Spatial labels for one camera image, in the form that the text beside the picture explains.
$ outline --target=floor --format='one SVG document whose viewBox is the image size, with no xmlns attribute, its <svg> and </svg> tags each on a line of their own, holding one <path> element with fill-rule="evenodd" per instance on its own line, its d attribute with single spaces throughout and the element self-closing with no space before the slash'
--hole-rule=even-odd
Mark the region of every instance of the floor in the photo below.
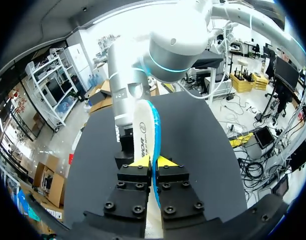
<svg viewBox="0 0 306 240">
<path fill-rule="evenodd" d="M 244 59 L 248 62 L 247 69 L 251 72 L 260 72 L 262 66 L 262 59 L 250 59 L 241 56 L 233 56 L 233 65 L 232 71 L 238 67 L 238 59 Z M 158 83 L 160 94 L 167 94 L 166 91 L 160 83 Z M 213 99 L 213 103 L 210 108 L 219 121 L 223 130 L 227 133 L 227 136 L 233 137 L 236 135 L 236 132 L 229 132 L 227 129 L 228 124 L 234 124 L 239 126 L 243 132 L 253 130 L 256 127 L 259 127 L 261 123 L 257 123 L 254 120 L 254 117 L 257 113 L 262 113 L 267 105 L 269 98 L 265 97 L 265 93 L 271 93 L 273 90 L 272 86 L 269 85 L 266 88 L 266 91 L 253 89 L 251 92 L 237 93 L 236 96 L 227 101 L 223 97 L 218 97 Z M 277 125 L 273 126 L 272 118 L 264 122 L 264 125 L 267 125 L 272 130 L 274 134 L 275 131 L 273 128 L 285 129 L 289 123 L 290 118 L 295 112 L 294 106 L 289 103 L 286 107 L 286 116 L 280 116 L 278 118 Z M 79 102 L 73 108 L 72 112 L 66 120 L 66 127 L 61 127 L 58 133 L 53 134 L 50 129 L 45 126 L 38 139 L 35 142 L 31 142 L 34 150 L 31 155 L 27 158 L 27 165 L 30 166 L 30 175 L 34 176 L 35 168 L 38 162 L 45 163 L 48 157 L 48 154 L 53 154 L 60 158 L 60 164 L 56 170 L 59 174 L 68 176 L 70 165 L 69 154 L 73 154 L 72 150 L 73 142 L 79 132 L 83 127 L 84 123 L 87 122 L 89 114 L 84 110 L 84 103 Z M 241 152 L 236 152 L 237 157 L 241 157 Z M 290 203 L 296 196 L 299 194 L 304 182 L 306 180 L 306 165 L 301 171 L 296 171 L 292 174 L 289 174 L 289 191 L 284 196 L 284 200 L 287 203 Z M 259 193 L 252 192 L 245 194 L 247 200 L 247 206 L 251 207 L 254 203 L 259 200 Z"/>
<path fill-rule="evenodd" d="M 84 102 L 77 102 L 67 117 L 66 126 L 62 126 L 57 133 L 45 125 L 38 138 L 34 141 L 27 141 L 31 149 L 28 157 L 22 160 L 22 165 L 27 166 L 30 177 L 34 177 L 38 162 L 46 163 L 49 154 L 59 158 L 59 165 L 56 169 L 58 174 L 67 177 L 70 170 L 69 155 L 73 154 L 73 142 L 83 125 L 88 121 L 89 114 L 84 110 Z"/>
<path fill-rule="evenodd" d="M 247 57 L 241 57 L 237 55 L 233 55 L 233 65 L 232 65 L 232 72 L 238 66 L 237 62 L 239 59 L 246 60 L 248 62 L 247 69 L 251 72 L 260 72 L 262 66 L 262 59 L 251 59 Z M 275 129 L 282 129 L 284 130 L 291 117 L 295 113 L 295 107 L 288 103 L 286 106 L 286 116 L 279 116 L 275 125 L 273 125 L 272 117 L 265 120 L 263 123 L 256 122 L 254 117 L 257 113 L 262 113 L 270 99 L 270 97 L 265 97 L 266 93 L 271 93 L 273 91 L 272 85 L 268 85 L 266 91 L 263 90 L 256 90 L 252 89 L 250 92 L 243 92 L 243 93 L 236 93 L 235 97 L 227 101 L 223 97 L 217 97 L 213 99 L 210 108 L 219 121 L 220 125 L 223 127 L 223 130 L 226 132 L 228 138 L 232 138 L 238 134 L 236 131 L 229 131 L 228 125 L 233 124 L 238 126 L 238 130 L 242 130 L 243 133 L 247 133 L 255 129 L 256 127 L 263 127 L 268 126 L 271 133 L 276 136 Z M 275 111 L 269 110 L 267 113 L 274 114 Z M 299 119 L 297 118 L 292 127 L 294 129 L 290 131 L 289 136 L 291 138 L 289 140 L 294 139 L 294 137 L 298 134 L 297 130 L 301 128 L 301 124 Z M 247 154 L 241 151 L 245 151 L 243 147 L 238 147 L 234 149 L 235 155 L 237 158 L 246 158 Z M 306 181 L 306 164 L 301 170 L 296 170 L 295 172 L 288 174 L 288 183 L 289 183 L 289 190 L 283 197 L 283 200 L 290 204 L 300 193 L 304 183 Z M 250 188 L 245 188 L 245 198 L 247 200 L 247 206 L 250 208 L 253 206 L 262 196 L 262 193 L 267 193 L 267 191 L 272 190 L 271 188 L 277 184 L 277 180 L 271 183 L 271 185 L 267 186 L 261 190 L 252 190 Z"/>
</svg>

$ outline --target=yellow box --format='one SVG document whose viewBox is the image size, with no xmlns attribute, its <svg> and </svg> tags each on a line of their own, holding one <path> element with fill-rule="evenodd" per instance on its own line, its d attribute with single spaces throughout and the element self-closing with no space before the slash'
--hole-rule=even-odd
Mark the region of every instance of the yellow box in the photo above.
<svg viewBox="0 0 306 240">
<path fill-rule="evenodd" d="M 231 73 L 229 77 L 232 79 L 233 88 L 238 93 L 250 92 L 252 90 L 253 82 L 250 82 L 247 80 L 244 80 L 244 81 L 238 80 L 238 78 L 235 77 L 233 73 Z"/>
</svg>

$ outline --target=black cable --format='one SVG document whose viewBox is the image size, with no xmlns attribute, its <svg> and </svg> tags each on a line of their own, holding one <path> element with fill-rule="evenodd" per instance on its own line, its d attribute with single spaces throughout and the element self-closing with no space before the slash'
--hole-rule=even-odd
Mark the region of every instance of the black cable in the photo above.
<svg viewBox="0 0 306 240">
<path fill-rule="evenodd" d="M 251 174 L 251 171 L 250 171 L 250 167 L 251 166 L 258 166 L 258 169 L 257 170 L 260 170 L 260 174 L 258 175 L 252 175 Z M 251 162 L 249 163 L 246 167 L 245 167 L 245 173 L 246 175 L 251 179 L 251 180 L 258 180 L 260 179 L 263 174 L 264 174 L 264 167 L 262 164 L 260 164 L 259 162 Z"/>
<path fill-rule="evenodd" d="M 39 28 L 41 31 L 41 37 L 40 39 L 36 42 L 36 44 L 39 44 L 40 41 L 44 38 L 44 31 L 43 31 L 43 26 L 42 26 L 42 22 L 44 21 L 44 19 L 47 17 L 47 15 L 61 2 L 62 0 L 58 0 L 45 14 L 44 16 L 41 18 L 41 21 L 39 22 Z"/>
</svg>

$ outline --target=metal shelving unit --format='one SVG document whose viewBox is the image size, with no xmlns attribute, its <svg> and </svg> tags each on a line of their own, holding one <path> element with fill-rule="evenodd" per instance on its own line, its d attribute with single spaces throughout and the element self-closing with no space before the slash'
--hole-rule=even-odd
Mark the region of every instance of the metal shelving unit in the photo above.
<svg viewBox="0 0 306 240">
<path fill-rule="evenodd" d="M 58 106 L 62 103 L 62 101 L 68 96 L 68 94 L 73 90 L 74 92 L 78 92 L 76 86 L 74 85 L 70 74 L 68 73 L 68 69 L 72 68 L 72 65 L 69 67 L 65 67 L 62 63 L 61 58 L 56 55 L 53 59 L 49 60 L 47 63 L 39 66 L 36 69 L 30 69 L 30 74 L 28 78 L 26 79 L 26 84 L 30 90 L 30 93 L 36 98 L 35 104 L 40 105 L 39 109 L 42 110 L 48 117 L 48 119 L 51 121 L 51 123 L 54 125 L 54 129 L 58 128 L 59 126 L 66 126 L 65 119 L 68 117 L 69 113 L 73 109 L 74 105 L 77 103 L 78 99 L 75 99 L 73 103 L 69 106 L 69 109 L 61 114 L 57 112 Z M 38 78 L 38 74 L 42 74 L 43 72 L 46 72 L 46 74 L 41 78 Z M 61 74 L 64 73 L 65 77 L 67 79 L 63 80 L 61 77 Z M 61 99 L 54 105 L 51 104 L 46 95 L 43 91 L 47 88 L 47 83 L 51 81 L 51 79 L 54 78 L 52 81 L 56 81 L 61 90 L 63 91 L 63 96 Z M 71 84 L 71 87 L 64 91 L 61 87 L 60 82 L 66 82 L 69 81 Z"/>
</svg>

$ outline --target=black table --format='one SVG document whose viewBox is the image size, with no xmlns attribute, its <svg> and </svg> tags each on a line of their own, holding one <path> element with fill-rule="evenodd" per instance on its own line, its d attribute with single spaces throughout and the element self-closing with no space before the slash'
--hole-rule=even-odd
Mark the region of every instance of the black table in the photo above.
<svg viewBox="0 0 306 240">
<path fill-rule="evenodd" d="M 247 42 L 244 42 L 244 44 L 247 45 L 247 57 L 249 58 L 249 57 L 250 57 L 249 48 L 250 48 L 250 46 L 251 46 L 251 47 L 255 47 L 255 45 L 254 45 L 254 43 L 247 43 Z"/>
<path fill-rule="evenodd" d="M 155 96 L 161 119 L 161 153 L 184 164 L 210 220 L 228 221 L 247 209 L 240 168 L 229 140 L 204 100 L 186 92 Z M 102 215 L 117 183 L 117 143 L 112 107 L 92 113 L 74 153 L 64 199 L 64 223 L 84 219 L 83 211 Z"/>
</svg>

